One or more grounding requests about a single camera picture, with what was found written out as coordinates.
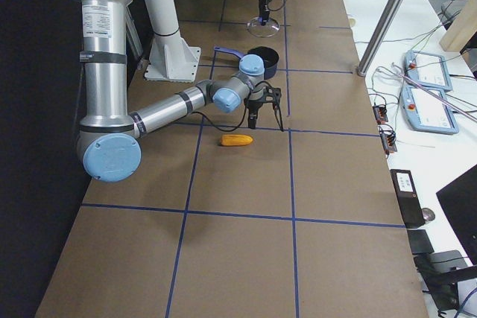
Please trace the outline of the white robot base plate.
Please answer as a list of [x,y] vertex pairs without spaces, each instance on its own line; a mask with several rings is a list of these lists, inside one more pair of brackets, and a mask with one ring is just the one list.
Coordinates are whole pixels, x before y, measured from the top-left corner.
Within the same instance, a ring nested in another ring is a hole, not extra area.
[[182,38],[174,0],[145,0],[154,32],[145,78],[191,83],[195,80],[201,49]]

